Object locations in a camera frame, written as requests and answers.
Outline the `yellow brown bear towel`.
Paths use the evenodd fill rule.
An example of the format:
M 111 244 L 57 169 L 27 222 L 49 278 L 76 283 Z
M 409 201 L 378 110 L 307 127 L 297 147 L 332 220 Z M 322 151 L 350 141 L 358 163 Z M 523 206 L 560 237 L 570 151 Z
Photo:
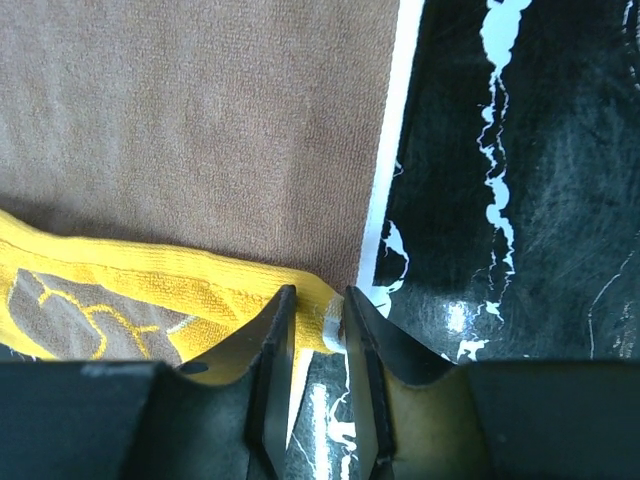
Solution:
M 5 1 L 1 341 L 189 360 L 371 283 L 419 1 Z

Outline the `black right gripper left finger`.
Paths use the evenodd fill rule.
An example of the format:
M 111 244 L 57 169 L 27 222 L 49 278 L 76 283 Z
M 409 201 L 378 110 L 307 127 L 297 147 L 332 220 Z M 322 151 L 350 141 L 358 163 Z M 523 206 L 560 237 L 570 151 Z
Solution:
M 183 367 L 5 362 L 5 479 L 279 479 L 296 289 Z

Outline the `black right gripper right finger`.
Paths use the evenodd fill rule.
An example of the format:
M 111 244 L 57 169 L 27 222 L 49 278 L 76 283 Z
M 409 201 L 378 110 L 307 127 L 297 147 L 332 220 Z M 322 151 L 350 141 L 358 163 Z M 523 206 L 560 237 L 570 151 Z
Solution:
M 457 365 L 346 290 L 344 328 L 364 479 L 635 479 L 634 361 Z

